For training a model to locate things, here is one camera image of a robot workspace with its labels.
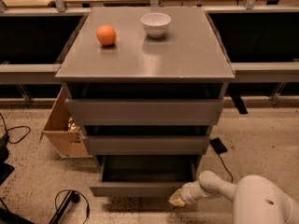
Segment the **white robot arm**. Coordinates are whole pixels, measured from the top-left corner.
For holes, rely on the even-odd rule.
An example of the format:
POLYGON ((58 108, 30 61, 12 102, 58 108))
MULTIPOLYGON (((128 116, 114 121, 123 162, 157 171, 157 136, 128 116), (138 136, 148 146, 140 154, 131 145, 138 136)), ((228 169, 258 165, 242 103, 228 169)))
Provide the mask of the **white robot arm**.
POLYGON ((299 203, 276 184, 259 175, 247 175, 237 184, 204 171, 194 182, 175 191, 174 206, 197 203, 222 195, 233 204, 233 224, 299 224, 299 203))

